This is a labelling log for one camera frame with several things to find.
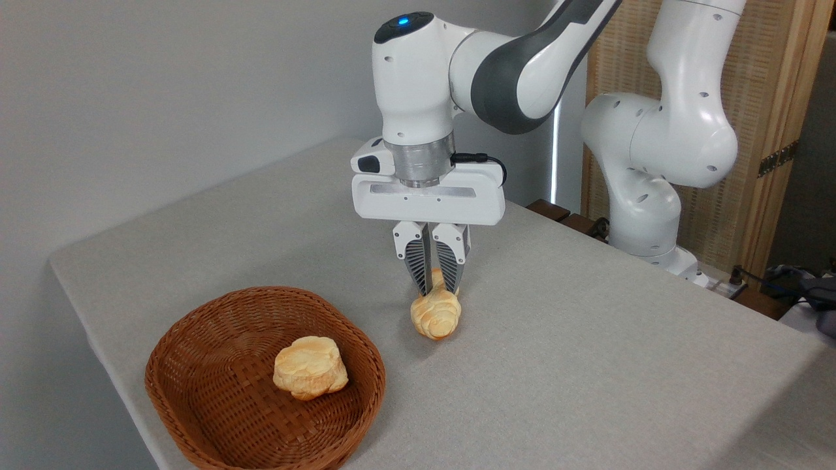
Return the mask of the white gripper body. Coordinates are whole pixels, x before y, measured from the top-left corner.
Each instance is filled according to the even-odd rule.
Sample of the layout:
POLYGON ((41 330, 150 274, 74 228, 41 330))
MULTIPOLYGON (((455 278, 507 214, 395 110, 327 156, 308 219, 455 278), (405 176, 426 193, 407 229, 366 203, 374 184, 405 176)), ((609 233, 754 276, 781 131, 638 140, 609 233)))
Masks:
POLYGON ((437 185, 406 187, 379 137, 353 155, 351 167, 353 206, 363 218, 492 226, 504 216, 504 171, 496 163, 458 163, 437 185))

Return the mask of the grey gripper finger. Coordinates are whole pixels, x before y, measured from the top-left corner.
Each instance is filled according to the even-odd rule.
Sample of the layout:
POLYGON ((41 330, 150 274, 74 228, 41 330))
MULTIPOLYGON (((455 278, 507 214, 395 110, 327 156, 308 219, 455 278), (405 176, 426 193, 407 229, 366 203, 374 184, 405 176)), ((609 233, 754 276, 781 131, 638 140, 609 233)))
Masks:
POLYGON ((393 228, 395 253, 405 262, 421 296, 432 289, 431 239, 428 223, 399 222, 393 228))
POLYGON ((468 253, 471 235, 468 225, 439 223, 432 231, 445 288, 457 293, 468 253))

